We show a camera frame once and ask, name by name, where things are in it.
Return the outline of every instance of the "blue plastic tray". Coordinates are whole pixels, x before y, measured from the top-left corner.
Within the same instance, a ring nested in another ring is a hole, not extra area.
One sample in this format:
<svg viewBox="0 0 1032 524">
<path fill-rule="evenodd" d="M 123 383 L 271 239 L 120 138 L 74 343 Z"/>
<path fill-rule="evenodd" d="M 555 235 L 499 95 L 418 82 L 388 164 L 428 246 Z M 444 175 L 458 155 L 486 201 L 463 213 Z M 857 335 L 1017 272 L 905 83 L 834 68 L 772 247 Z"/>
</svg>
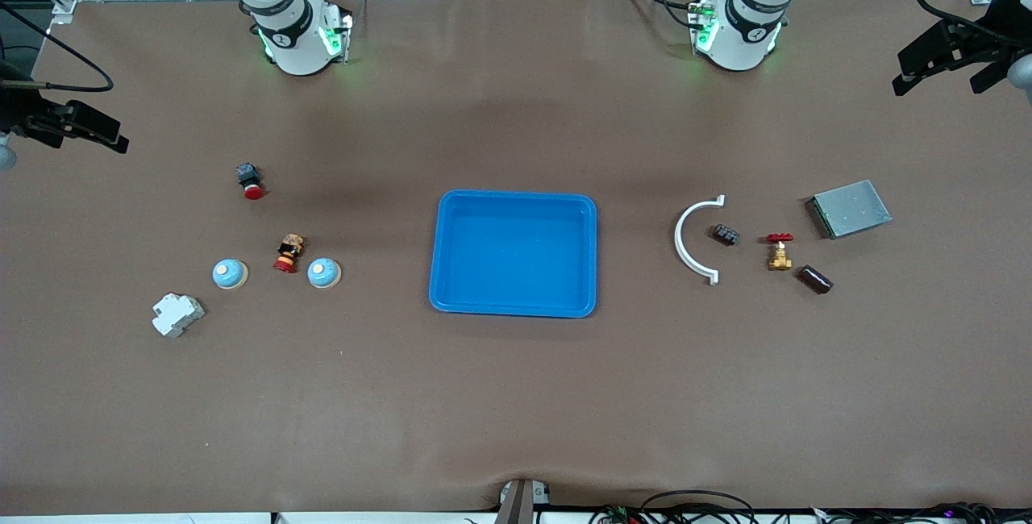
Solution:
<svg viewBox="0 0 1032 524">
<path fill-rule="evenodd" d="M 430 304 L 580 319 L 594 310 L 598 211 L 579 194 L 453 190 L 441 198 Z"/>
</svg>

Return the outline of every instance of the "white strip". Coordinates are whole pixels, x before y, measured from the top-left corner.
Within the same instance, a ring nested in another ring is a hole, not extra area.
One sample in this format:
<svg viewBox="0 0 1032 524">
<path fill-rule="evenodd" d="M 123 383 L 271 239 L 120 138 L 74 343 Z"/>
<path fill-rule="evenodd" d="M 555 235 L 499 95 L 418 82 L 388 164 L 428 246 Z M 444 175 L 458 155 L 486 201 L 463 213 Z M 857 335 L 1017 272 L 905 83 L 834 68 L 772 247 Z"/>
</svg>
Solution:
<svg viewBox="0 0 1032 524">
<path fill-rule="evenodd" d="M 720 281 L 719 271 L 713 270 L 711 267 L 705 267 L 703 264 L 699 263 L 699 260 L 694 259 L 689 255 L 688 251 L 684 248 L 684 240 L 681 237 L 681 230 L 684 229 L 684 220 L 688 218 L 690 212 L 698 210 L 698 208 L 722 208 L 723 207 L 723 194 L 719 194 L 716 200 L 706 200 L 700 201 L 696 205 L 689 205 L 684 212 L 682 212 L 680 220 L 677 221 L 677 226 L 674 227 L 674 249 L 677 251 L 677 256 L 681 257 L 681 262 L 685 263 L 687 267 L 697 271 L 703 276 L 710 279 L 710 285 L 715 286 L 716 283 Z"/>
</svg>

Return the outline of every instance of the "black cylinder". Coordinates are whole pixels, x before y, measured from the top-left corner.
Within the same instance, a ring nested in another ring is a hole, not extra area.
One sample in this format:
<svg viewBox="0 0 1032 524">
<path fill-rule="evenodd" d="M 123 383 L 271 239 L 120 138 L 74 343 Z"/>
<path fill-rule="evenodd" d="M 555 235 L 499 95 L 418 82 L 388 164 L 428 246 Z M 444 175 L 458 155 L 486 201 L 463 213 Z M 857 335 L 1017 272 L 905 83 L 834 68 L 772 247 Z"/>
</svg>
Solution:
<svg viewBox="0 0 1032 524">
<path fill-rule="evenodd" d="M 810 267 L 810 264 L 800 267 L 799 273 L 797 273 L 796 276 L 800 279 L 800 281 L 803 281 L 804 285 L 810 286 L 810 289 L 812 289 L 813 292 L 818 293 L 818 295 L 826 295 L 826 293 L 828 293 L 829 290 L 832 290 L 832 287 L 835 286 L 835 283 L 829 281 L 829 279 L 826 279 L 824 274 L 814 270 L 813 267 Z"/>
</svg>

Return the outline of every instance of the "red cap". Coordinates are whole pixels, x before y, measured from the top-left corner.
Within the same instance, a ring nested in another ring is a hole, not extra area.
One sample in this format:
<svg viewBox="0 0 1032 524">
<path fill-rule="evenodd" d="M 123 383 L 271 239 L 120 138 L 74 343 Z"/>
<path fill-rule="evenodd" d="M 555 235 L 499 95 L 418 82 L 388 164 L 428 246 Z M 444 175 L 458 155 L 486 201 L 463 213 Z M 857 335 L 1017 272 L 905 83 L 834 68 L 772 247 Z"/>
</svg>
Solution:
<svg viewBox="0 0 1032 524">
<path fill-rule="evenodd" d="M 287 274 L 294 273 L 294 264 L 287 262 L 287 260 L 277 260 L 272 263 L 272 267 L 280 271 L 286 271 Z"/>
<path fill-rule="evenodd" d="M 254 183 L 251 186 L 244 186 L 244 197 L 247 197 L 248 200 L 261 200 L 264 196 L 265 190 L 262 190 L 259 186 L 255 186 Z"/>
</svg>

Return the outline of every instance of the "small black component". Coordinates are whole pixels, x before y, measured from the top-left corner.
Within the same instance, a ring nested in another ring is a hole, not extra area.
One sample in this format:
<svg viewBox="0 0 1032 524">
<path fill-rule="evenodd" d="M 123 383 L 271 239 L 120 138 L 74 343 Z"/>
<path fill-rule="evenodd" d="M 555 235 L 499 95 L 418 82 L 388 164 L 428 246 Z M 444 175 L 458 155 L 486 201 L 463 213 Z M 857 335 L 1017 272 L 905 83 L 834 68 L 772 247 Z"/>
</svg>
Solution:
<svg viewBox="0 0 1032 524">
<path fill-rule="evenodd" d="M 717 238 L 721 244 L 734 245 L 738 243 L 738 231 L 734 231 L 722 223 L 716 224 L 712 230 L 712 236 Z"/>
<path fill-rule="evenodd" d="M 803 281 L 804 285 L 810 286 L 810 289 L 813 290 L 813 292 L 818 293 L 818 295 L 826 295 L 826 293 L 828 293 L 829 290 L 832 290 L 832 287 L 835 286 L 835 283 L 829 281 L 829 279 L 826 279 L 824 274 L 814 270 L 813 267 L 810 267 L 810 264 L 800 267 L 796 277 Z"/>
</svg>

